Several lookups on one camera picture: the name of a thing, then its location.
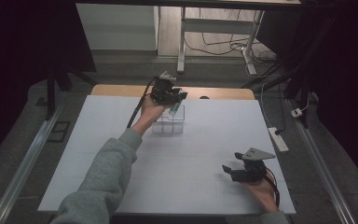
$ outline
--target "metal rail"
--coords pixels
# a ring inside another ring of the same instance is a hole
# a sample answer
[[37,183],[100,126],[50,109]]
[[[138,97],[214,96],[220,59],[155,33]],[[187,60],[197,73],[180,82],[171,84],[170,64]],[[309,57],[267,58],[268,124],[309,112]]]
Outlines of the metal rail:
[[[290,111],[295,109],[290,104],[290,101],[286,100],[286,103]],[[336,181],[332,177],[327,165],[325,164],[323,156],[321,155],[319,149],[313,141],[310,131],[303,127],[299,119],[296,119],[296,126],[306,144],[306,147],[310,153],[310,157],[313,160],[316,170],[318,171],[322,181],[324,182],[324,187],[332,199],[333,205],[337,210],[337,214],[341,219],[341,222],[345,224],[355,224],[356,221],[353,217],[351,209],[348,207],[348,204],[345,201],[341,190],[339,189]]]
[[0,224],[5,223],[7,220],[7,217],[10,214],[14,203],[21,193],[22,187],[24,186],[29,174],[34,167],[34,163],[36,162],[40,151],[48,139],[48,135],[53,128],[54,123],[62,112],[67,97],[68,93],[62,94],[63,99],[61,99],[61,103],[57,107],[54,114],[51,116],[50,120],[45,120],[43,122],[39,132],[34,138],[33,143],[25,154],[24,159],[22,159],[19,169],[17,170],[16,174],[14,174],[10,184],[7,186],[7,189],[0,201]]

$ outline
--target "white wall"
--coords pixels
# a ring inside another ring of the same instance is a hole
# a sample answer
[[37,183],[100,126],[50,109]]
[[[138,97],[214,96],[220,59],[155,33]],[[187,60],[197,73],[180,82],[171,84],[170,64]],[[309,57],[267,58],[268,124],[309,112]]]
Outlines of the white wall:
[[76,6],[91,49],[157,49],[157,7]]

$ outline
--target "floor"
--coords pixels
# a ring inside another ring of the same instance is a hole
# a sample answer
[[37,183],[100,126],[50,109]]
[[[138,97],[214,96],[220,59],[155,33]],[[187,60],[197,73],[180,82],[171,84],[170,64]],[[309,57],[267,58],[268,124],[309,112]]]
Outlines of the floor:
[[[127,52],[115,54],[94,52],[97,73],[89,75],[99,83],[127,85],[144,85],[149,76],[160,74],[162,71],[168,71],[175,75],[176,59],[173,56],[175,53],[168,53],[167,51],[161,53],[161,55],[163,56],[156,57],[156,55],[147,53],[140,55],[139,53]],[[179,76],[178,86],[240,88],[253,80],[246,75],[241,57],[236,59],[237,56],[235,55],[226,58],[205,56],[186,59],[186,72]],[[260,74],[263,74],[269,67],[270,64],[268,63],[256,64],[256,70]],[[283,72],[278,70],[274,73],[274,76],[278,77]],[[91,85],[78,77],[70,75],[70,78],[74,87],[68,92],[68,100],[58,118],[60,124],[65,124],[64,132],[60,130],[60,126],[57,126],[49,135],[48,141],[22,187],[19,197],[11,210],[9,209],[10,213],[6,223],[49,223],[54,218],[52,214],[37,212],[37,206],[40,204],[70,133],[76,124],[76,118],[83,102],[92,89]],[[274,77],[263,79],[257,85],[260,86],[271,78]],[[296,120],[290,114],[291,109],[287,104],[288,101],[282,97],[282,90],[284,90],[286,84],[286,82],[283,82],[268,91],[255,91],[255,97],[264,107],[265,116],[268,120],[266,127],[271,124],[285,129],[282,132],[282,138],[289,147],[289,152],[278,153],[277,155],[296,209],[296,214],[288,218],[291,223],[296,224],[344,223],[337,215],[334,200],[325,189],[325,184],[318,173],[305,140],[300,134]],[[289,102],[296,104],[296,99]],[[315,112],[317,106],[317,99],[310,97],[308,107],[309,131],[327,164],[331,176],[336,181],[351,209],[356,220],[355,223],[358,223],[358,170],[345,149],[318,120]],[[0,199],[34,141],[34,137],[45,117],[46,82],[41,82],[35,84],[29,90],[27,105],[12,131],[0,146]],[[257,217],[226,217],[225,220],[230,224],[260,223]]]

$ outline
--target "table leg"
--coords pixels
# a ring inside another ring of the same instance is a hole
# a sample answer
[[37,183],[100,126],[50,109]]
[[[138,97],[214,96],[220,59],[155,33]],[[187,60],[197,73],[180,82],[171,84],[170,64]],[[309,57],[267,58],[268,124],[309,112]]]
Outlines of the table leg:
[[243,55],[243,58],[246,61],[246,66],[248,68],[250,76],[257,75],[257,72],[255,71],[255,66],[253,64],[252,57],[250,56],[250,52],[252,50],[252,45],[253,45],[253,43],[255,41],[255,35],[257,34],[258,27],[259,27],[260,22],[261,22],[261,18],[263,17],[263,13],[264,13],[264,11],[257,11],[256,12],[255,22],[254,22],[254,25],[252,27],[252,31],[251,31],[251,33],[249,35],[248,43],[246,44],[246,48],[242,49],[242,55]]
[[178,66],[176,69],[178,74],[183,74],[185,72],[185,28],[186,28],[186,8],[182,7]]

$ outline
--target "power strip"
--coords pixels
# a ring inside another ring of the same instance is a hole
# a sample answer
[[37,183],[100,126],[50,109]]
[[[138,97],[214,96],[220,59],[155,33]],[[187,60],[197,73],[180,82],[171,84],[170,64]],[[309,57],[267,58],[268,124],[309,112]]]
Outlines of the power strip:
[[276,128],[268,128],[269,135],[271,135],[272,140],[274,140],[275,146],[277,146],[280,152],[286,152],[289,150],[287,145],[284,143],[283,138],[280,134],[276,134]]

